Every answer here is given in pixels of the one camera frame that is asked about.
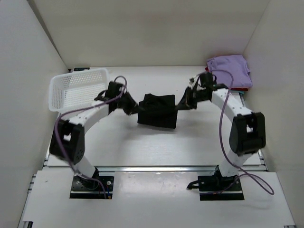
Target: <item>laundry basket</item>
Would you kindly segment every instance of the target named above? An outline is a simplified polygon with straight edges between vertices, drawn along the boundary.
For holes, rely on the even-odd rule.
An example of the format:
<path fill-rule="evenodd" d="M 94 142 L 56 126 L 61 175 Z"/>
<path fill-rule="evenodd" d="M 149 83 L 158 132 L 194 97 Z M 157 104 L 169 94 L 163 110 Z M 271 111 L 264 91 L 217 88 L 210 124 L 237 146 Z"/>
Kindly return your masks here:
<path fill-rule="evenodd" d="M 108 88 L 107 69 L 77 71 L 51 79 L 48 108 L 53 112 L 66 112 L 89 107 L 97 95 Z"/>

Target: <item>stack of folded clothes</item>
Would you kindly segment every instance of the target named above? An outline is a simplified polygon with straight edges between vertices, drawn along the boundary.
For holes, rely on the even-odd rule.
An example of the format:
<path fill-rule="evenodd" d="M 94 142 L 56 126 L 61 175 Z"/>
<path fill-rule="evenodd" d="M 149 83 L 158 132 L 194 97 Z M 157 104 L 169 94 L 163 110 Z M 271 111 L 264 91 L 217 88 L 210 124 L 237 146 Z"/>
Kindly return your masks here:
<path fill-rule="evenodd" d="M 219 56 L 207 60 L 206 70 L 213 72 L 217 77 L 217 83 L 224 83 L 228 87 L 231 84 L 231 77 L 228 73 L 216 70 L 226 70 L 233 75 L 234 81 L 231 90 L 248 91 L 252 87 L 249 77 L 250 70 L 247 61 L 242 55 Z"/>

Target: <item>table surface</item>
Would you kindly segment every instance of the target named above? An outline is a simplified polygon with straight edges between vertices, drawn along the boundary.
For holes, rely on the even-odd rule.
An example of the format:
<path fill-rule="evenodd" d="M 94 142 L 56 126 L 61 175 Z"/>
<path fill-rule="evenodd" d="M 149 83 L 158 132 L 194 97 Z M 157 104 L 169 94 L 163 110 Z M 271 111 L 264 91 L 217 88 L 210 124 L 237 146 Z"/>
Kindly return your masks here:
<path fill-rule="evenodd" d="M 112 200 L 69 199 L 69 168 L 38 171 L 23 221 L 32 228 L 282 228 L 294 225 L 276 173 L 256 172 L 274 188 L 265 193 L 241 179 L 245 200 L 200 201 L 186 190 L 196 172 L 116 172 Z"/>
<path fill-rule="evenodd" d="M 189 79 L 204 66 L 107 67 L 110 80 L 123 75 L 139 102 L 145 94 L 175 95 L 177 104 Z M 95 124 L 85 137 L 85 155 L 94 166 L 211 166 L 224 159 L 219 144 L 220 109 L 209 101 L 197 110 L 179 111 L 177 127 L 163 130 L 137 124 L 137 115 L 116 110 Z M 231 122 L 224 116 L 223 140 L 229 150 Z M 260 165 L 254 154 L 245 165 Z M 48 166 L 67 166 L 50 155 Z"/>

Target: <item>purple cable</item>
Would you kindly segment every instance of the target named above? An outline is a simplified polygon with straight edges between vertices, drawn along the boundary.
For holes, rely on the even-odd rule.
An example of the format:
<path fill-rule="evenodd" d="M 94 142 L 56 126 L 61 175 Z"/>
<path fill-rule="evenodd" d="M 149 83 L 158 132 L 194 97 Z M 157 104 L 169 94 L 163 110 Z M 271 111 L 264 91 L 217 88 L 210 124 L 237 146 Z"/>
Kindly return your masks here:
<path fill-rule="evenodd" d="M 121 93 L 120 93 L 117 97 L 114 97 L 114 98 L 112 98 L 112 99 L 110 99 L 110 100 L 107 100 L 107 101 L 101 103 L 101 104 L 97 104 L 97 105 L 94 105 L 94 106 L 91 106 L 91 107 L 88 107 L 88 108 L 80 108 L 80 109 L 76 109 L 76 110 L 72 110 L 72 111 L 68 111 L 68 112 L 66 112 L 66 113 L 63 113 L 63 114 L 61 114 L 61 115 L 56 119 L 56 121 L 55 121 L 55 127 L 54 127 L 54 132 L 55 132 L 55 137 L 56 137 L 57 143 L 58 143 L 58 145 L 59 145 L 59 147 L 60 147 L 60 150 L 61 150 L 63 156 L 66 158 L 66 160 L 67 160 L 69 166 L 71 167 L 71 169 L 73 170 L 73 172 L 76 172 L 77 174 L 80 174 L 80 176 L 84 177 L 85 179 L 88 179 L 88 180 L 92 180 L 92 181 L 98 182 L 98 184 L 102 187 L 102 189 L 103 189 L 103 191 L 104 191 L 104 198 L 105 198 L 105 199 L 106 199 L 105 187 L 104 187 L 104 185 L 102 184 L 102 182 L 101 182 L 100 180 L 98 180 L 98 179 L 91 178 L 91 177 L 88 177 L 88 176 L 86 176 L 86 175 L 83 175 L 82 173 L 80 173 L 78 170 L 75 169 L 74 164 L 73 164 L 72 161 L 70 160 L 70 158 L 69 158 L 69 156 L 68 156 L 68 154 L 67 154 L 67 152 L 66 152 L 66 150 L 65 150 L 65 148 L 64 148 L 64 146 L 63 146 L 63 144 L 62 144 L 62 142 L 61 142 L 60 135 L 59 135 L 59 131 L 58 131 L 58 123 L 59 123 L 59 120 L 60 120 L 63 116 L 65 116 L 65 115 L 67 115 L 67 114 L 75 113 L 75 112 L 80 112 L 80 111 L 86 111 L 86 110 L 89 110 L 89 109 L 92 109 L 92 108 L 96 108 L 96 107 L 101 107 L 101 106 L 103 106 L 103 105 L 105 105 L 105 104 L 107 105 L 107 104 L 109 104 L 109 103 L 111 103 L 111 102 L 116 101 L 117 99 L 119 99 L 119 98 L 124 94 L 124 91 L 125 91 L 126 88 L 127 88 L 127 79 L 126 79 L 124 76 L 118 76 L 118 77 L 115 78 L 114 81 L 116 81 L 118 78 L 124 79 L 124 86 L 123 86 L 123 89 L 122 89 Z"/>
<path fill-rule="evenodd" d="M 228 88 L 228 92 L 227 92 L 227 96 L 226 96 L 226 99 L 224 101 L 224 104 L 223 104 L 223 108 L 222 108 L 222 111 L 221 111 L 221 114 L 220 114 L 220 118 L 219 118 L 219 128 L 218 128 L 218 132 L 219 132 L 219 142 L 220 142 L 220 146 L 221 146 L 221 149 L 222 149 L 222 152 L 224 154 L 224 157 L 225 159 L 228 161 L 228 163 L 230 165 L 232 165 L 233 167 L 237 168 L 237 169 L 240 169 L 242 172 L 244 172 L 243 174 L 239 175 L 236 177 L 236 179 L 228 186 L 226 187 L 224 190 L 221 190 L 221 191 L 213 191 L 213 192 L 205 192 L 205 193 L 201 193 L 202 195 L 208 195 L 208 194 L 217 194 L 217 193 L 222 193 L 224 191 L 226 191 L 227 189 L 229 189 L 235 182 L 237 182 L 238 179 L 240 179 L 241 177 L 247 175 L 249 176 L 251 179 L 253 179 L 264 191 L 266 191 L 268 194 L 270 195 L 274 195 L 275 194 L 275 191 L 273 190 L 273 188 L 267 183 L 266 180 L 264 180 L 263 178 L 255 175 L 255 174 L 252 174 L 252 173 L 249 173 L 247 172 L 246 170 L 242 169 L 241 167 L 238 167 L 237 165 L 233 164 L 226 152 L 225 152 L 225 149 L 224 149 L 224 144 L 223 144 L 223 137 L 222 137 L 222 123 L 223 123 L 223 116 L 224 116 L 224 112 L 225 112 L 225 107 L 227 105 L 227 102 L 228 102 L 228 99 L 229 99 L 229 94 L 230 94 L 230 90 L 232 88 L 232 85 L 233 85 L 233 76 L 232 74 L 229 72 L 229 71 L 226 71 L 226 70 L 213 70 L 213 71 L 223 71 L 223 72 L 226 72 L 227 74 L 230 75 L 231 77 L 231 84 L 230 84 L 230 87 Z M 260 179 L 264 184 L 266 184 L 270 191 L 268 189 L 266 189 L 260 182 L 257 181 L 257 178 Z"/>

